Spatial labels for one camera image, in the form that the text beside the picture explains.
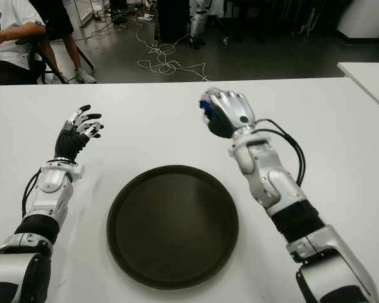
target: robot finger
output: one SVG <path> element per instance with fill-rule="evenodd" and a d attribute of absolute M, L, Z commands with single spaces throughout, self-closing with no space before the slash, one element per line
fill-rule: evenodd
<path fill-rule="evenodd" d="M 69 124 L 74 124 L 76 122 L 77 118 L 79 118 L 82 113 L 88 111 L 89 109 L 91 109 L 90 104 L 84 105 L 84 106 L 80 107 L 79 109 L 76 109 L 75 112 L 72 113 L 72 115 L 69 117 L 67 122 Z"/>
<path fill-rule="evenodd" d="M 94 123 L 83 123 L 81 124 L 77 129 L 77 133 L 82 133 L 84 132 L 86 129 L 90 128 L 90 126 L 92 126 Z"/>
<path fill-rule="evenodd" d="M 100 119 L 101 114 L 88 114 L 88 115 L 82 115 L 77 118 L 76 120 L 76 127 L 78 128 L 80 125 L 82 125 L 85 121 L 91 120 L 91 119 Z"/>
<path fill-rule="evenodd" d="M 91 138 L 99 138 L 99 136 L 96 136 L 98 134 L 99 130 L 103 128 L 101 127 L 100 122 L 93 123 L 88 129 L 86 129 L 83 134 L 85 134 L 89 139 Z"/>

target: black cable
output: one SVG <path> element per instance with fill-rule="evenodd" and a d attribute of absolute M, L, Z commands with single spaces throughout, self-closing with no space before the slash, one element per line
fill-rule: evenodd
<path fill-rule="evenodd" d="M 296 147 L 296 145 L 294 144 L 294 142 L 292 141 L 292 139 L 290 137 L 288 137 L 286 135 L 286 133 L 283 134 L 283 133 L 280 133 L 280 132 L 275 131 L 273 129 L 261 128 L 261 129 L 256 129 L 255 131 L 252 132 L 252 134 L 258 133 L 260 131 L 266 131 L 268 133 L 274 133 L 274 134 L 277 134 L 278 136 L 283 137 L 295 149 L 296 155 L 298 156 L 298 160 L 299 160 L 299 172 L 298 172 L 298 178 L 296 179 L 296 184 L 298 186 L 301 186 L 302 185 L 302 181 L 303 181 L 303 160 L 302 160 L 302 156 L 300 154 L 300 149 L 298 149 Z"/>
<path fill-rule="evenodd" d="M 36 185 L 37 181 L 38 181 L 38 177 L 39 177 L 39 174 L 40 174 L 40 169 L 38 170 L 38 172 L 36 172 L 32 177 L 31 179 L 29 180 L 27 186 L 25 187 L 25 190 L 24 190 L 24 195 L 23 195 L 23 199 L 21 201 L 21 212 L 22 212 L 22 217 L 24 217 L 26 214 L 27 214 L 27 211 L 26 211 L 26 205 L 27 205 L 27 199 L 30 195 L 30 193 L 32 192 L 32 189 L 33 187 Z"/>
<path fill-rule="evenodd" d="M 292 138 L 292 136 L 290 134 L 288 134 L 284 129 L 282 129 L 274 120 L 260 119 L 260 120 L 257 120 L 255 123 L 257 125 L 259 122 L 263 122 L 263 121 L 267 121 L 267 122 L 275 125 L 276 128 L 278 128 L 280 131 L 282 131 L 283 134 L 285 136 L 287 136 L 292 141 L 292 143 L 289 143 L 289 144 L 291 144 L 294 148 L 297 148 L 299 150 L 299 152 L 297 151 L 297 153 L 299 153 L 301 158 L 302 158 L 302 171 L 301 171 L 301 180 L 300 180 L 300 183 L 302 183 L 302 181 L 304 179 L 304 174 L 306 172 L 306 159 L 304 157 L 304 153 L 303 153 L 302 148 L 299 146 L 299 143 L 294 138 Z"/>

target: chair leg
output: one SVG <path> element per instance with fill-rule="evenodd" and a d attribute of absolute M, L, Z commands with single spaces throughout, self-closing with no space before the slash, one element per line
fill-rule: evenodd
<path fill-rule="evenodd" d="M 77 50 L 78 50 L 78 53 L 83 58 L 83 60 L 88 64 L 88 66 L 90 66 L 91 72 L 95 71 L 94 63 L 85 55 L 85 53 L 79 47 L 77 47 Z"/>
<path fill-rule="evenodd" d="M 62 84 L 69 84 L 63 79 L 61 74 L 56 70 L 56 68 L 52 65 L 52 63 L 49 62 L 49 60 L 45 57 L 45 55 L 43 55 L 43 53 L 40 50 L 37 50 L 37 54 L 41 56 L 42 60 L 45 62 L 46 65 L 48 65 L 49 69 L 55 76 L 57 76 L 57 78 L 60 80 Z"/>

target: concrete floor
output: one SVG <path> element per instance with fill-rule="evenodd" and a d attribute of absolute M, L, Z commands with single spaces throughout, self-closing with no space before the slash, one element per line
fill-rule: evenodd
<path fill-rule="evenodd" d="M 89 21 L 79 27 L 75 7 L 66 5 L 75 26 L 76 43 L 95 63 L 94 72 L 98 83 L 138 83 L 138 82 L 176 82 L 200 81 L 200 77 L 188 71 L 176 71 L 172 75 L 161 75 L 149 69 L 139 67 L 139 60 L 151 60 L 157 63 L 154 54 L 143 43 L 137 41 L 136 33 L 151 44 L 153 25 L 139 26 L 129 20 L 127 29 L 103 36 L 102 39 L 84 39 L 107 24 Z M 168 61 L 179 61 L 183 66 L 192 66 L 205 62 L 205 75 L 210 80 L 257 80 L 281 78 L 338 77 L 343 73 L 337 68 L 339 61 L 379 62 L 379 47 L 375 44 L 345 44 L 337 37 L 323 34 L 306 36 L 267 37 L 266 44 L 258 44 L 253 34 L 245 32 L 244 42 L 231 41 L 222 45 L 222 32 L 218 26 L 209 25 L 205 30 L 207 45 L 193 50 L 187 41 L 178 43 L 176 53 Z M 72 78 L 73 67 L 64 46 L 54 42 L 59 67 Z"/>

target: white table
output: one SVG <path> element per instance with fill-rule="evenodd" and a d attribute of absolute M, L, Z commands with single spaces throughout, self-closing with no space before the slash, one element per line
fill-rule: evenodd
<path fill-rule="evenodd" d="M 379 63 L 340 62 L 337 66 L 379 104 Z"/>
<path fill-rule="evenodd" d="M 24 186 L 52 156 L 64 119 L 82 104 L 104 115 L 102 139 L 78 156 L 87 174 L 75 187 L 56 243 L 48 302 L 303 301 L 294 277 L 299 265 L 229 158 L 230 140 L 202 123 L 197 100 L 212 85 L 244 92 L 257 117 L 275 119 L 299 141 L 307 160 L 303 189 L 379 289 L 379 106 L 349 78 L 1 87 L 0 244 L 19 224 Z M 281 138 L 272 144 L 295 175 L 292 148 Z M 226 267 L 203 285 L 178 292 L 134 282 L 116 266 L 105 239 L 117 193 L 134 176 L 168 164 L 218 178 L 236 203 L 240 224 Z"/>

